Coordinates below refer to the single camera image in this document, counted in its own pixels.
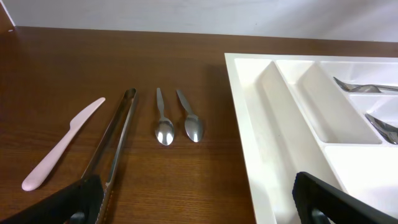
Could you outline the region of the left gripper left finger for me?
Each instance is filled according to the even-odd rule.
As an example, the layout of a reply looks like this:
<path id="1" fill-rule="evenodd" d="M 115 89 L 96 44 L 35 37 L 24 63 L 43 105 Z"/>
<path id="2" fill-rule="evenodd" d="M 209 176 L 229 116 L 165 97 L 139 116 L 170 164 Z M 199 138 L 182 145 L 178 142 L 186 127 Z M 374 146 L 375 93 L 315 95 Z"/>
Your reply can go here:
<path id="1" fill-rule="evenodd" d="M 104 197 L 101 179 L 90 175 L 5 219 L 2 223 L 96 223 Z"/>

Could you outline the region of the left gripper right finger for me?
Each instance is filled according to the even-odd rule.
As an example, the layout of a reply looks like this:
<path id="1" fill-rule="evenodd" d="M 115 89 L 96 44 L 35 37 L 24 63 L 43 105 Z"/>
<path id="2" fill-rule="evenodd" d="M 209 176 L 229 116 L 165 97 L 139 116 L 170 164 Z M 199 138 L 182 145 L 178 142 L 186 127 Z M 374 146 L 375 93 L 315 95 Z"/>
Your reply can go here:
<path id="1" fill-rule="evenodd" d="M 357 200 L 308 172 L 296 174 L 292 196 L 299 219 L 304 224 L 397 224 L 396 218 Z"/>

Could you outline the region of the long metal tongs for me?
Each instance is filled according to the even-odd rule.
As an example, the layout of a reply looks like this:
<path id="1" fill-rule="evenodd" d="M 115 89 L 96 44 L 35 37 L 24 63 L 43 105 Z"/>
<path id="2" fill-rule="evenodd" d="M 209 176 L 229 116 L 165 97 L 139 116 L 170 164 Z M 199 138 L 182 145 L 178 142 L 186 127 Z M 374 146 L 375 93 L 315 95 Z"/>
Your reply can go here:
<path id="1" fill-rule="evenodd" d="M 83 211 L 74 214 L 80 223 L 103 223 L 113 194 L 114 182 L 137 106 L 137 90 L 126 90 L 101 138 L 82 179 L 90 185 L 90 199 Z"/>

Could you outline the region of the pink plastic knife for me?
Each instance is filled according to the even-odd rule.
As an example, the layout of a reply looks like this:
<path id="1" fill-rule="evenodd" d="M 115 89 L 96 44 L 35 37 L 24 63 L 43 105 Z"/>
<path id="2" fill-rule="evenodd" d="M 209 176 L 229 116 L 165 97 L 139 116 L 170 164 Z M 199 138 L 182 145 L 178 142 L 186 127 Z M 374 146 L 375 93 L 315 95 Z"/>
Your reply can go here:
<path id="1" fill-rule="evenodd" d="M 106 98 L 101 97 L 81 110 L 71 121 L 70 129 L 63 138 L 52 148 L 52 150 L 35 166 L 30 174 L 22 182 L 24 191 L 32 191 L 41 186 L 48 177 L 61 155 L 72 141 L 76 133 L 84 125 L 87 119 L 105 102 Z"/>

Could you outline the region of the large metal spoon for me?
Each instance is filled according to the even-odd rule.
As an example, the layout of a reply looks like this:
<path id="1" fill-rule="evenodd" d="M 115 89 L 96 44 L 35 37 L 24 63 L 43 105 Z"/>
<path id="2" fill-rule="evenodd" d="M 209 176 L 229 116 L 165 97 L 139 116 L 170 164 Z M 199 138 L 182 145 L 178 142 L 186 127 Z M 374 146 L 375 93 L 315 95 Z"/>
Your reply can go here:
<path id="1" fill-rule="evenodd" d="M 397 128 L 394 126 L 391 126 L 390 124 L 387 124 L 370 114 L 365 114 L 365 117 L 368 119 L 368 121 L 381 133 L 384 134 L 386 131 L 392 131 L 397 133 Z"/>
<path id="2" fill-rule="evenodd" d="M 384 133 L 386 140 L 389 141 L 391 144 L 398 144 L 398 136 L 396 132 L 386 131 Z"/>

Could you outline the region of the small metal teaspoon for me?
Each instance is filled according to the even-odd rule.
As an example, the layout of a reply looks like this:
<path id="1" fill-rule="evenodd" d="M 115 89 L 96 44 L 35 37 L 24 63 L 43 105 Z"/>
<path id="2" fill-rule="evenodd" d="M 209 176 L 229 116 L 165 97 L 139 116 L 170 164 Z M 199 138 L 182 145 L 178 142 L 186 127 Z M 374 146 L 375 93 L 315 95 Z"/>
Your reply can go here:
<path id="1" fill-rule="evenodd" d="M 186 97 L 184 96 L 182 90 L 176 90 L 178 98 L 181 102 L 181 105 L 187 112 L 187 117 L 184 122 L 185 131 L 187 136 L 193 142 L 200 142 L 203 138 L 203 123 L 199 119 L 197 115 L 194 114 L 193 110 L 190 107 L 189 102 L 187 101 Z"/>
<path id="2" fill-rule="evenodd" d="M 164 115 L 164 100 L 160 88 L 156 89 L 157 107 L 160 113 L 158 126 L 155 129 L 155 136 L 162 145 L 169 146 L 174 140 L 174 126 L 168 118 Z"/>

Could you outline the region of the metal fork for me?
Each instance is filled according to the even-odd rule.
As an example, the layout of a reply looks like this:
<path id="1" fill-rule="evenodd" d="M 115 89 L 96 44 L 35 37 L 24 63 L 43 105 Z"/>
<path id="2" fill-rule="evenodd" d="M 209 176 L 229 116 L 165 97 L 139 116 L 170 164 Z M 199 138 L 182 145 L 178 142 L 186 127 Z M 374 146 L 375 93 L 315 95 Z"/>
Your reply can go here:
<path id="1" fill-rule="evenodd" d="M 341 80 L 337 79 L 336 77 L 334 77 L 333 79 L 341 89 L 347 92 L 349 92 L 351 89 L 355 87 L 361 86 L 357 84 L 344 83 Z M 396 86 L 385 86 L 385 85 L 374 85 L 374 86 L 378 87 L 380 90 L 397 91 Z"/>
<path id="2" fill-rule="evenodd" d="M 381 90 L 374 85 L 361 85 L 351 89 L 352 93 L 381 93 Z"/>

